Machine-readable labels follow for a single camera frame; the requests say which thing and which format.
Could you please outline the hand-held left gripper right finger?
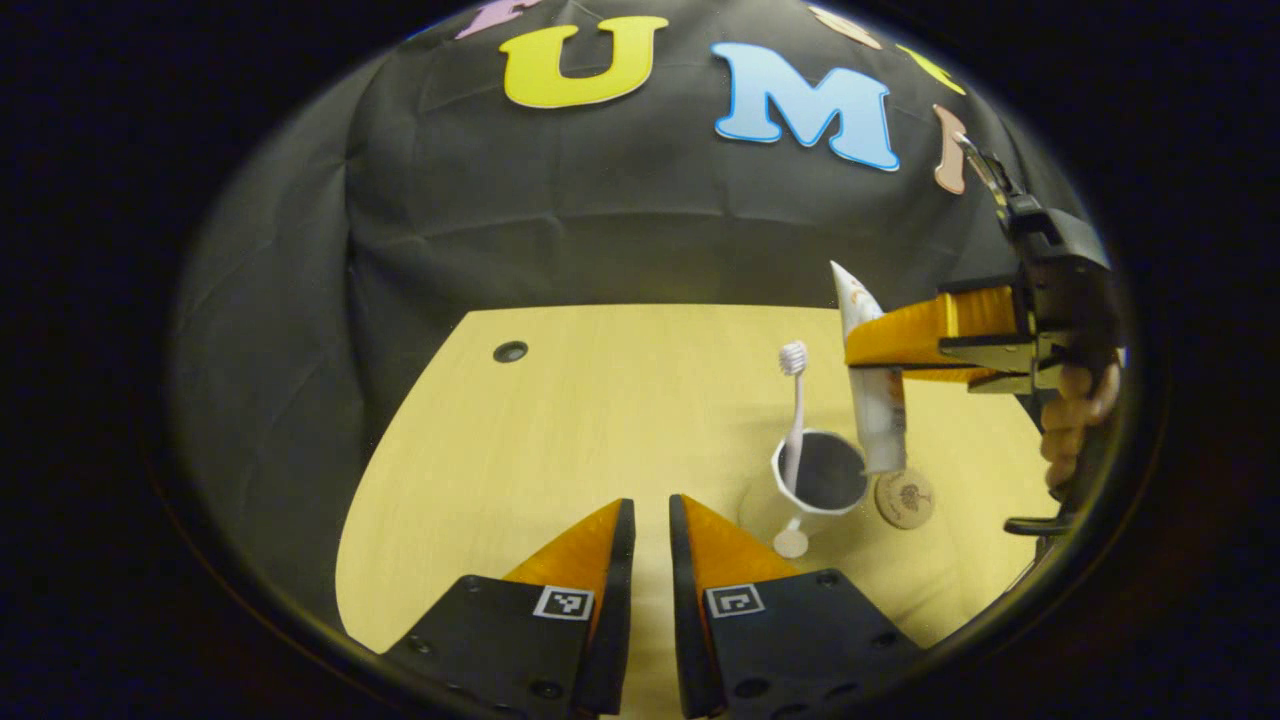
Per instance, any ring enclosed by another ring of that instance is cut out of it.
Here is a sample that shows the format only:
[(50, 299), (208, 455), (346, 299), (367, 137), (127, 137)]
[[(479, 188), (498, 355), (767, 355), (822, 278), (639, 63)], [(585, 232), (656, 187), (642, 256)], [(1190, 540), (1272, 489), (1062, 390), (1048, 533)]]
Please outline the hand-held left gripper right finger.
[(669, 497), (675, 652), (687, 719), (845, 719), (923, 650), (838, 569), (804, 571), (686, 495)]

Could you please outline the white toothpaste tube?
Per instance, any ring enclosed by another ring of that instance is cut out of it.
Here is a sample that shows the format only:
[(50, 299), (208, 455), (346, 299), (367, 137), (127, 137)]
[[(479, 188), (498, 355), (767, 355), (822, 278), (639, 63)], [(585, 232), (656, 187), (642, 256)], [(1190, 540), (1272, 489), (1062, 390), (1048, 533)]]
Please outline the white toothpaste tube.
[[(883, 310), (852, 273), (835, 260), (829, 268), (841, 315), (841, 342), (846, 346), (855, 329), (881, 318)], [(902, 471), (908, 465), (902, 369), (850, 366), (847, 378), (867, 474), (878, 477)]]

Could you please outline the wooden desktop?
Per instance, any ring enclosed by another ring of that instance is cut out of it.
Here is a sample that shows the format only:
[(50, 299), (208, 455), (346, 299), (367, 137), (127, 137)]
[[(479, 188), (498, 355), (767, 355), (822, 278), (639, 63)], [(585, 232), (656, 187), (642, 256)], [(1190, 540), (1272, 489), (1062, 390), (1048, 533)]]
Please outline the wooden desktop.
[[(497, 363), (495, 347), (529, 354)], [(806, 425), (855, 441), (832, 307), (616, 305), (475, 311), (453, 329), (378, 443), (335, 556), (348, 635), (385, 651), (461, 577), (498, 578), (618, 498), (635, 505), (632, 632), (622, 720), (684, 720), (675, 666), (668, 500), (736, 520), (771, 482), (792, 421), (778, 365), (801, 341)], [(840, 568), (929, 647), (995, 602), (1034, 541), (1009, 518), (1050, 516), (1041, 433), (1011, 395), (909, 380), (909, 465), (932, 519), (891, 527), (868, 496), (799, 566)]]

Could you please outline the white toothbrush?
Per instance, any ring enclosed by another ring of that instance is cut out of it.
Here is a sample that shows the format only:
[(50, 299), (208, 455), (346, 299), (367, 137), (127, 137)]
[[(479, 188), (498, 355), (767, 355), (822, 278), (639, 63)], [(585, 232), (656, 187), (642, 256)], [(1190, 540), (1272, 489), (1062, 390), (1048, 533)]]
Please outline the white toothbrush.
[(804, 441), (804, 372), (808, 365), (808, 351), (804, 342), (794, 341), (780, 348), (780, 369), (794, 380), (794, 415), (785, 438), (786, 457), (782, 462), (783, 486), (790, 493), (797, 489), (799, 469)]

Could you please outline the white cup with wooden handle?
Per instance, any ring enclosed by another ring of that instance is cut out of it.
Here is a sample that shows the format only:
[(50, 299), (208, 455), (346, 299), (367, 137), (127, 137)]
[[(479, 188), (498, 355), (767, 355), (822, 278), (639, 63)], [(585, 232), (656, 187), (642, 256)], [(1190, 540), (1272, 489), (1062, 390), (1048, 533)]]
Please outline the white cup with wooden handle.
[(800, 559), (815, 537), (833, 529), (865, 498), (865, 461), (844, 437), (824, 430), (804, 430), (797, 452), (783, 439), (773, 461), (774, 516), (765, 523), (765, 538), (780, 556)]

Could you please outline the round wooden coaster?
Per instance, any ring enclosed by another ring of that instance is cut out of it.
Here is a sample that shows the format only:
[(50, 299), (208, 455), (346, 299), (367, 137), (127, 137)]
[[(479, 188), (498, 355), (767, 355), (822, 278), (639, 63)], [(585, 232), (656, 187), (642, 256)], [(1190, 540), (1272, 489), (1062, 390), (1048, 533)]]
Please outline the round wooden coaster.
[(876, 477), (876, 509), (884, 521), (901, 530), (924, 527), (933, 516), (936, 492), (915, 468)]

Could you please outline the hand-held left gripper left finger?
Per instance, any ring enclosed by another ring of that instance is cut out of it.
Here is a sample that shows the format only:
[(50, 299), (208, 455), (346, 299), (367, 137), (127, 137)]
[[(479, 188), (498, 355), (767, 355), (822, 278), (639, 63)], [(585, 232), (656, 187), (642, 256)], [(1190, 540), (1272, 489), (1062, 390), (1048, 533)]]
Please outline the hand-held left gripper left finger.
[(461, 577), (385, 657), (503, 719), (614, 716), (635, 542), (634, 502), (616, 500), (502, 578)]

